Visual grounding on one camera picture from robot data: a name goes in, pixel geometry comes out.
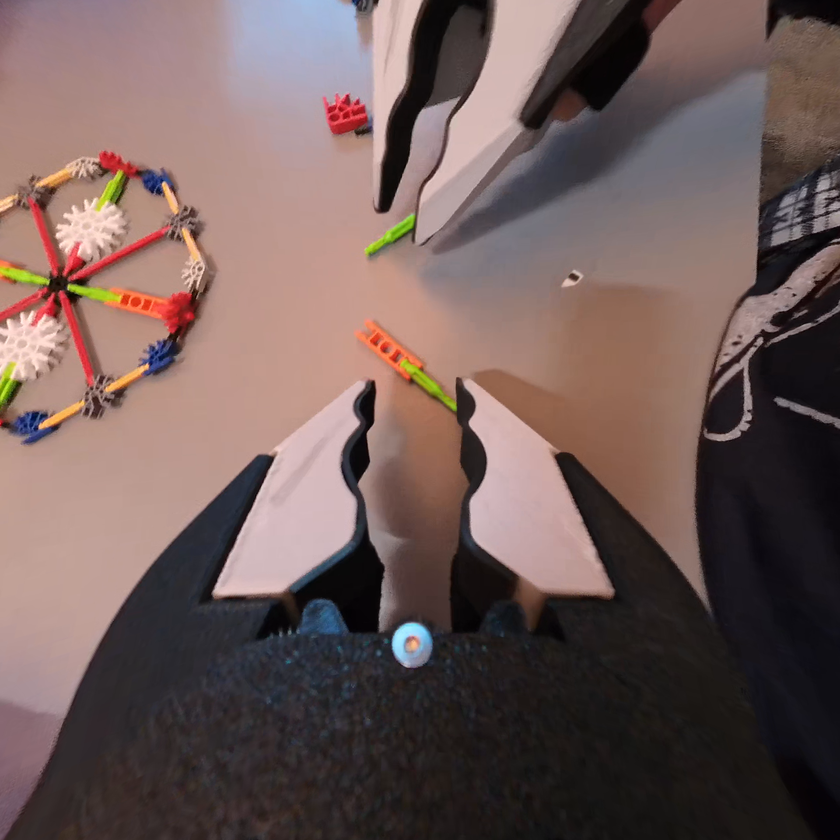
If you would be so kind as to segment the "lime green rod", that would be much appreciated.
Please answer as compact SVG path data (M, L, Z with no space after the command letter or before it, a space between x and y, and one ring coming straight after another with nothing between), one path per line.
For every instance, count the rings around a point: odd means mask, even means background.
M414 231L415 225L416 215L412 213L398 224L388 228L381 237L378 237L378 239L367 245L364 248L365 257L373 257L384 248L395 244L408 235L411 235Z
M441 384L439 384L433 377L430 377L424 371L422 366L414 364L407 358L402 358L399 367L406 377L412 383L424 390L427 395L445 405L453 413L457 413L457 403L455 399L449 396Z

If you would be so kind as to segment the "colourful spoked wheel model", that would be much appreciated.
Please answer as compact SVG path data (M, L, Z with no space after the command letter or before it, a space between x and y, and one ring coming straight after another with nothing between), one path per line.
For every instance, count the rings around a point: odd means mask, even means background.
M18 209L30 215L48 264L48 271L39 274L2 261L2 282L30 289L1 311L2 430L22 446L35 445L75 417L100 418L118 406L133 385L167 371L178 360L197 318L211 276L198 242L203 221L194 207L180 200L167 171L138 167L142 177L127 178L104 171L98 155L82 156L48 176L31 176L2 199L2 216ZM129 241L130 222L121 201L132 182L162 198L168 214L161 226ZM165 241L185 247L183 290L162 297L91 284L106 270ZM80 301L155 320L164 336L142 351L130 371L107 375L98 367L82 328ZM52 371L68 349L83 374L80 400L55 412L16 412L20 389Z

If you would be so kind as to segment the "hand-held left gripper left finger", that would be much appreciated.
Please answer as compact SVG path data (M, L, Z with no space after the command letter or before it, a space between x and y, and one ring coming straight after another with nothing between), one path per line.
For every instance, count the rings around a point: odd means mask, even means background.
M353 383L270 452L213 599L279 601L292 623L318 599L351 631L377 630L377 552L360 480L375 383Z

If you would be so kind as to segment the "orange ladder connector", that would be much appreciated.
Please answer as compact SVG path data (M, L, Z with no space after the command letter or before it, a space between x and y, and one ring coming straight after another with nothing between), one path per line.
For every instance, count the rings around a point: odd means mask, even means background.
M356 330L356 339L385 362L395 373L409 381L412 371L424 371L424 363L404 347L377 322L365 320L364 328Z

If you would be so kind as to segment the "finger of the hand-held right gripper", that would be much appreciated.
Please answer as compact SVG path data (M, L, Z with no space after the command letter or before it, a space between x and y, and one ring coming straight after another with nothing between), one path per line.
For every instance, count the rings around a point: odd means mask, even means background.
M458 220L535 138L522 110L580 4L489 3L486 55L448 118L442 152L419 192L415 244L428 244Z
M426 107L459 96L459 2L381 1L372 14L373 178L378 214L396 198Z

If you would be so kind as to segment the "small blue red connector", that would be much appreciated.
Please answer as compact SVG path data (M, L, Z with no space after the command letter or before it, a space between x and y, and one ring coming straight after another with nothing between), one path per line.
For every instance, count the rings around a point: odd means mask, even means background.
M332 135L352 133L365 136L373 132L373 120L365 103L349 93L322 98L324 117Z

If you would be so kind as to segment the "dark printed shirt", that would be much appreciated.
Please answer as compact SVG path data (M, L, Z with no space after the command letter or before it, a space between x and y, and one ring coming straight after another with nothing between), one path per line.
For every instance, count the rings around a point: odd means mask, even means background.
M759 261L721 338L697 461L711 610L817 838L838 838L837 236Z

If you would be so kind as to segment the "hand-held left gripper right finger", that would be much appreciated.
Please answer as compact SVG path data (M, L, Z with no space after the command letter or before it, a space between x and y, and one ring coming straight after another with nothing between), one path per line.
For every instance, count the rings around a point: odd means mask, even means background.
M467 489L455 552L455 626L514 602L536 627L550 601L616 589L564 477L560 451L471 379L456 383Z

